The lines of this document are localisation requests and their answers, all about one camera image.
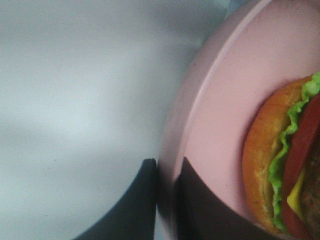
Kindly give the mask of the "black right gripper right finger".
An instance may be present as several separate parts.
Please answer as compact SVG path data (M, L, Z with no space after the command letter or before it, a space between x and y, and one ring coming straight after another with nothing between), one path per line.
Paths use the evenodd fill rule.
M176 180L176 227L179 240L285 240L268 233L247 207L239 161L213 160L200 175L181 158Z

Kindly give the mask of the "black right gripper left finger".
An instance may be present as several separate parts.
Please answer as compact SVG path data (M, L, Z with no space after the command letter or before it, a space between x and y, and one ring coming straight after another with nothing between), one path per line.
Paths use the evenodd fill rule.
M127 191L77 240L153 240L157 201L157 163L142 161Z

